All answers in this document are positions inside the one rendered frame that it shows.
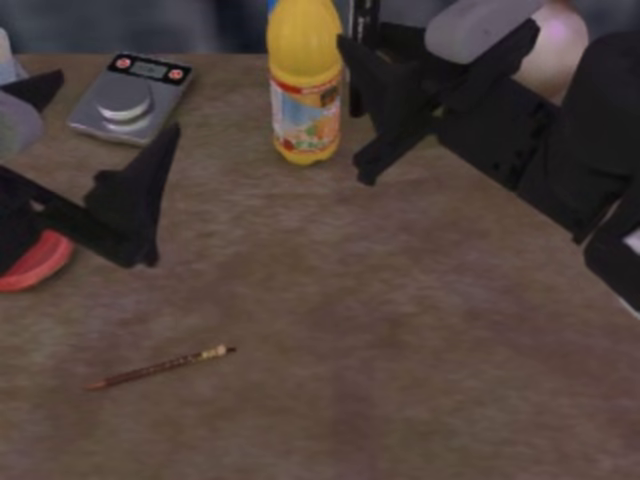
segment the digital screen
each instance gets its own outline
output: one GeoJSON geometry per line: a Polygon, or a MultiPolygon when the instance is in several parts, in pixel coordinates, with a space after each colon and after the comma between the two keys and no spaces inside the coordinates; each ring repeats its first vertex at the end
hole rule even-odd
{"type": "Polygon", "coordinates": [[[135,73],[137,75],[144,75],[145,77],[150,78],[162,78],[169,70],[169,67],[165,67],[163,65],[156,65],[155,63],[147,63],[137,61],[134,62],[131,67],[130,72],[135,73]]]}

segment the dark background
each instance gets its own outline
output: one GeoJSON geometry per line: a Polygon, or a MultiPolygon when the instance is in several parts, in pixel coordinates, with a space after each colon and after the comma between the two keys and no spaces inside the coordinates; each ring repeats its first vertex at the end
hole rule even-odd
{"type": "MultiPolygon", "coordinates": [[[[454,0],[386,0],[383,18],[425,25],[454,0]]],[[[335,0],[343,18],[349,0],[335,0]]],[[[640,29],[638,0],[575,0],[592,38],[640,29]]],[[[265,51],[267,0],[0,0],[16,53],[265,51]]]]}

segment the pencil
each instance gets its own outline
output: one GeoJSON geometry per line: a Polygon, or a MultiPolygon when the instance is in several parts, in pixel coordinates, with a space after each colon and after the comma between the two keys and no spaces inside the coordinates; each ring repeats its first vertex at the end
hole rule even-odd
{"type": "Polygon", "coordinates": [[[100,382],[87,385],[85,389],[86,390],[102,390],[103,388],[113,387],[115,385],[119,385],[125,382],[131,382],[133,380],[139,380],[141,378],[149,377],[157,373],[167,372],[169,370],[173,370],[174,368],[184,367],[186,365],[192,365],[194,363],[202,362],[204,360],[209,360],[212,358],[224,357],[225,355],[229,353],[233,353],[235,351],[236,349],[234,347],[226,347],[224,345],[219,345],[216,348],[212,348],[211,350],[205,350],[199,353],[192,353],[190,355],[182,355],[181,357],[177,357],[172,360],[168,360],[166,362],[158,363],[156,365],[151,365],[150,367],[139,368],[137,370],[132,370],[130,372],[121,373],[119,375],[114,375],[112,377],[107,377],[100,382]]]}

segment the bottle label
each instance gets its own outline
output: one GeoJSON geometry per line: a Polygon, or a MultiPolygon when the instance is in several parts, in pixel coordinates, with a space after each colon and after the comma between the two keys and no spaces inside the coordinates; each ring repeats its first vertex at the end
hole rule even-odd
{"type": "Polygon", "coordinates": [[[271,77],[271,106],[276,141],[288,151],[317,153],[340,134],[340,79],[309,88],[271,77]]]}

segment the scale display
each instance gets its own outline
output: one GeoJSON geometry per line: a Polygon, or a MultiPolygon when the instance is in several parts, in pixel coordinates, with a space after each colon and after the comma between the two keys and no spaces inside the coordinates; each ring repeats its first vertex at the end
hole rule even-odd
{"type": "Polygon", "coordinates": [[[67,124],[104,140],[144,146],[166,123],[192,75],[188,65],[119,53],[82,96],[67,124]]]}

